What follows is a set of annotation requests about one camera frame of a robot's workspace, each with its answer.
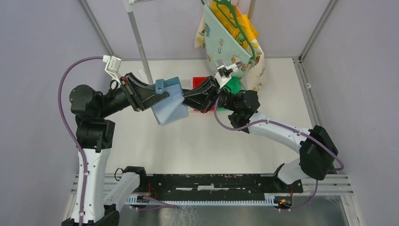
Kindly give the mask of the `white clothes rack stand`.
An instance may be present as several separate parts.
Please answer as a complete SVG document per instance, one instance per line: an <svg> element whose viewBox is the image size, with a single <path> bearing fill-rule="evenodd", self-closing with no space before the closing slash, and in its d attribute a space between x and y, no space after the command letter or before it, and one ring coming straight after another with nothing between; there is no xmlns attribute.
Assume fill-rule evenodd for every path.
<svg viewBox="0 0 399 226"><path fill-rule="evenodd" d="M134 15L134 11L133 11L133 6L135 4L136 0L123 0L123 4L124 7L126 9L127 15L129 17L129 22L131 25L131 29L133 31L134 37L135 37L135 41L137 44L137 48L139 51L139 55L142 61L142 64L144 66L144 72L146 74L147 80L149 82L149 84L154 84L153 78L152 78L152 74L150 71L150 67L149 67L149 63L148 63L148 59L147 56L145 54L145 50L144 50L144 46L143 46L143 42L139 33L139 29L138 29L138 25L137 25L137 21Z"/></svg>

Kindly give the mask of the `green plastic bin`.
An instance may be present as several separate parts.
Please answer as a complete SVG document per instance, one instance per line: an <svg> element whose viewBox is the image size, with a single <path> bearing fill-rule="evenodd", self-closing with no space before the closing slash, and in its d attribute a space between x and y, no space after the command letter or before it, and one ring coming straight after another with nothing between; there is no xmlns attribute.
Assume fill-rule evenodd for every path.
<svg viewBox="0 0 399 226"><path fill-rule="evenodd" d="M232 77L231 80L222 89L227 90L232 93L238 93L238 100L236 101L237 110L234 112L240 112L240 111L245 110L246 106L245 106L244 92L246 92L246 90L240 89L240 81L237 77Z"/></svg>

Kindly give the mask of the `mint cartoon print cloth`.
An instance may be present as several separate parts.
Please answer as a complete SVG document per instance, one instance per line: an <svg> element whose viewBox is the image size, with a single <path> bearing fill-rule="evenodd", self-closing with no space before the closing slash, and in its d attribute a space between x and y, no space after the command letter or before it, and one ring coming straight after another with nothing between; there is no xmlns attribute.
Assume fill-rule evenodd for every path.
<svg viewBox="0 0 399 226"><path fill-rule="evenodd" d="M227 30L217 21L209 8L204 5L203 17L199 24L194 47L204 48L209 68L216 72L215 62L221 59L226 65L241 61L243 66L233 74L245 89L260 91L266 84L265 54L261 46L256 51L255 60L244 50Z"/></svg>

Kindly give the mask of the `yellow garment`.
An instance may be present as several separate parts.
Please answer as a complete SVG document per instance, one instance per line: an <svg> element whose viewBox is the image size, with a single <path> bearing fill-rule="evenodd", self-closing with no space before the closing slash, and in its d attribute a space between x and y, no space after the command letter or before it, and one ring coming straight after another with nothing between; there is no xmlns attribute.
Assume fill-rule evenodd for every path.
<svg viewBox="0 0 399 226"><path fill-rule="evenodd" d="M260 47L259 42L257 41L259 36L257 30L252 25L248 16L242 14L236 5L232 4L232 8L236 15L234 17L228 6L217 4L213 0L209 3L209 8L212 13L239 45L241 45L245 50L250 50L249 41L254 49Z"/></svg>

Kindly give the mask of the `blue card holder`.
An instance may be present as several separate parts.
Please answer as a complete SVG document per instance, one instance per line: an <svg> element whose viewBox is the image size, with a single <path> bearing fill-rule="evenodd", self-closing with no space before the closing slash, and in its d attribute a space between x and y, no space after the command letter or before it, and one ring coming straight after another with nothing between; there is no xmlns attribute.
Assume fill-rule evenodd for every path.
<svg viewBox="0 0 399 226"><path fill-rule="evenodd" d="M178 77L156 80L155 91L157 94L169 94L169 97L152 106L159 125L165 126L189 116L188 107L183 104L183 89Z"/></svg>

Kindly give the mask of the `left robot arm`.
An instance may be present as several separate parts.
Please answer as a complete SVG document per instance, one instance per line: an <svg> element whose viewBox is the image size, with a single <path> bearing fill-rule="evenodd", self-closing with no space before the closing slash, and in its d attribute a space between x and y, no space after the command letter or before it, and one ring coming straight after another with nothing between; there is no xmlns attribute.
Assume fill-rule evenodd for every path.
<svg viewBox="0 0 399 226"><path fill-rule="evenodd" d="M120 212L134 192L148 186L144 167L127 166L116 186L104 196L105 170L110 156L115 123L108 116L127 107L139 112L167 99L169 93L139 81L133 74L121 77L106 94L78 85L69 95L77 130L71 136L78 148L79 175L75 207L64 226L116 226Z"/></svg>

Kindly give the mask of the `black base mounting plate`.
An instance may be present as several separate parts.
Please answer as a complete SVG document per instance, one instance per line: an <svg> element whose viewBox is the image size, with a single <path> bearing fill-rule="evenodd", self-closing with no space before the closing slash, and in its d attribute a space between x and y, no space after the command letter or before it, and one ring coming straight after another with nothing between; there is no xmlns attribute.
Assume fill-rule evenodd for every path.
<svg viewBox="0 0 399 226"><path fill-rule="evenodd" d="M302 193L272 174L152 174L136 189L159 201L263 201L265 194Z"/></svg>

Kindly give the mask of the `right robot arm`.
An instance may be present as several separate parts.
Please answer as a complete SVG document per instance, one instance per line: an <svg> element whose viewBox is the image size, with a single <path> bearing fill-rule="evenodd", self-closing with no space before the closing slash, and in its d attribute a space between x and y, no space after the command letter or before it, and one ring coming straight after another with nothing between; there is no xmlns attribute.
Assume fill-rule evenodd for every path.
<svg viewBox="0 0 399 226"><path fill-rule="evenodd" d="M277 192L286 191L292 183L303 178L324 180L330 172L343 170L338 150L325 128L315 125L312 129L295 127L275 121L258 111L258 93L241 90L231 93L219 88L216 79L208 76L194 89L183 90L183 104L207 113L218 107L232 111L228 115L230 126L217 122L230 131L243 131L283 144L299 154L299 158L280 165L272 178Z"/></svg>

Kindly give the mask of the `green clothes hanger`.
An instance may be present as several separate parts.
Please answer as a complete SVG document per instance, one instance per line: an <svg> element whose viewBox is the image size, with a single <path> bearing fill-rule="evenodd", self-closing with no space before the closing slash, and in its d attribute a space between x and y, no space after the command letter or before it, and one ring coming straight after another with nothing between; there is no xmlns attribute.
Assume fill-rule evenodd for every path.
<svg viewBox="0 0 399 226"><path fill-rule="evenodd" d="M253 27L246 14L239 8L239 0L203 0L217 21L227 30L235 41L251 56L256 58L256 47L253 43L258 37L257 30Z"/></svg>

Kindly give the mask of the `red plastic bin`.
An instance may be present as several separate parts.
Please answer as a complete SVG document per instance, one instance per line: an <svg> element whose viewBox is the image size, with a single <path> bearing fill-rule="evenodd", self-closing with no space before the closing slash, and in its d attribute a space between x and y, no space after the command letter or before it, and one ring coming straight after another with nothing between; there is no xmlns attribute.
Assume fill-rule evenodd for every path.
<svg viewBox="0 0 399 226"><path fill-rule="evenodd" d="M205 79L206 77L194 77L192 80L192 89L199 86Z"/></svg>

